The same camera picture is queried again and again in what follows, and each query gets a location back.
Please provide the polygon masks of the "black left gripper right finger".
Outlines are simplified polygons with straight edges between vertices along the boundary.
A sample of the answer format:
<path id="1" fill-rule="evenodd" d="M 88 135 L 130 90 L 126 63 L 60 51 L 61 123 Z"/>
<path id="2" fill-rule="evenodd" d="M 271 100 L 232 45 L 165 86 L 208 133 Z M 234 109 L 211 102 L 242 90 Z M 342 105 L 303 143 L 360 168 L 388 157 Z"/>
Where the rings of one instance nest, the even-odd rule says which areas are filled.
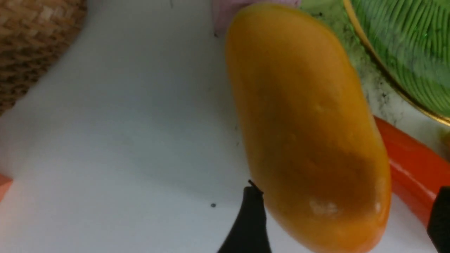
<path id="1" fill-rule="evenodd" d="M 450 252 L 450 187 L 442 186 L 434 200 L 426 232 L 438 253 Z"/>

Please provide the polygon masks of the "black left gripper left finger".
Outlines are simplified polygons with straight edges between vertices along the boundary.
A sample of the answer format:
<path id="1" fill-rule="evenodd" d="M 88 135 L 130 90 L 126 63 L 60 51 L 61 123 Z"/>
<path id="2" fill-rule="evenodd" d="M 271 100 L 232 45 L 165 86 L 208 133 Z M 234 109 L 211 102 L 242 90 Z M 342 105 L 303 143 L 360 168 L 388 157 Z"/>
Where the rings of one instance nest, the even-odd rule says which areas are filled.
<path id="1" fill-rule="evenodd" d="M 271 253 L 263 192 L 249 180 L 235 222 L 219 253 Z"/>

